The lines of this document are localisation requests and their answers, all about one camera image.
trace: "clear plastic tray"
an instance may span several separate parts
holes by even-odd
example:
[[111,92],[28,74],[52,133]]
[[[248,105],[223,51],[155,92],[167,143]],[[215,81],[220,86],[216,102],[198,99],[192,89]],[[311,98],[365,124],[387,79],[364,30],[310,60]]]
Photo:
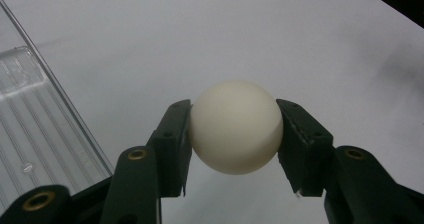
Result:
[[1,215],[37,186],[61,184],[73,194],[109,177],[111,165],[3,0],[0,5]]

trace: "white table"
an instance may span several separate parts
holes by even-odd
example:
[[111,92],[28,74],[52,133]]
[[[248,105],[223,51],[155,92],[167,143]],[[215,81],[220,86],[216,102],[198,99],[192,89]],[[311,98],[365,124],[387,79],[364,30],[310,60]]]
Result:
[[[5,1],[112,163],[171,103],[246,79],[424,192],[424,29],[380,0]],[[187,190],[163,223],[327,223],[277,158],[228,176],[193,155]]]

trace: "white sphere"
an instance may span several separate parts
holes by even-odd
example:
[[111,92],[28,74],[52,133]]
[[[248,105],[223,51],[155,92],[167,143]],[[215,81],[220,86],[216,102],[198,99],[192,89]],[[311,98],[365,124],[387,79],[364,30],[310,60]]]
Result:
[[283,119],[276,100],[263,88],[227,81],[194,102],[189,136],[206,165],[226,174],[246,174],[275,155],[283,137]]

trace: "white surface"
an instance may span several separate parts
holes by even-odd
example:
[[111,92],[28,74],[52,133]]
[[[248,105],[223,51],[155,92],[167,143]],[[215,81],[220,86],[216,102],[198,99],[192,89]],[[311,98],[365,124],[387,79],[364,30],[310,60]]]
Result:
[[204,91],[190,110],[190,143],[208,166],[247,174],[265,166],[283,137],[275,98],[255,83],[230,80]]
[[[424,30],[380,0],[5,1],[113,163],[168,105],[239,78],[424,192]],[[327,223],[276,158],[234,177],[194,156],[187,188],[164,223]]]

